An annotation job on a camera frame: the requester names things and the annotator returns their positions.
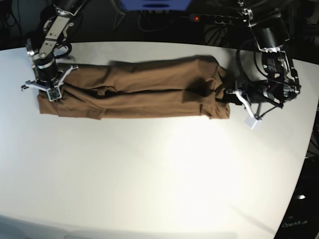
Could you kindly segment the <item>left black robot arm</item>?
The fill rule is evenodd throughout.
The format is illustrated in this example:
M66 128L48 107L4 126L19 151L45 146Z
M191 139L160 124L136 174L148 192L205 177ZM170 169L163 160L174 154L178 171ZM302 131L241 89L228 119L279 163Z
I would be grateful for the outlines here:
M237 102L245 107L249 123L262 121L265 116L260 112L263 103L281 109L301 92L298 72L286 48L290 34L281 13L289 3L288 0L239 0L237 7L230 6L244 18L252 38L245 40L236 50L240 78L235 81L234 88L226 90L226 94L235 95ZM261 53L263 68L259 72L264 80L253 81L244 70L241 51L251 43Z

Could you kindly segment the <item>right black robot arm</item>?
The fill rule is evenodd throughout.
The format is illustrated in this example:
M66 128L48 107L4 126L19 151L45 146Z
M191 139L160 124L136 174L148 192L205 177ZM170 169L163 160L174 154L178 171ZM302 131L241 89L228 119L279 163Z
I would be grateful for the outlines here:
M67 75L77 70L77 65L59 68L56 60L70 54L72 45L68 29L74 26L77 16L83 17L88 0L53 0L44 9L36 31L26 41L35 80L26 81L22 90L34 88L47 94L51 102L62 98L61 87Z

